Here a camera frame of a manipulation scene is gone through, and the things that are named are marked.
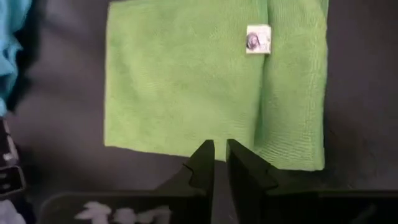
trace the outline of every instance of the sticker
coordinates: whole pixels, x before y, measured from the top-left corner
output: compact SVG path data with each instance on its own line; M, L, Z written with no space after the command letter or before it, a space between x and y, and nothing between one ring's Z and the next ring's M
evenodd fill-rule
M246 31L247 54L271 53L271 27L269 25L249 25Z

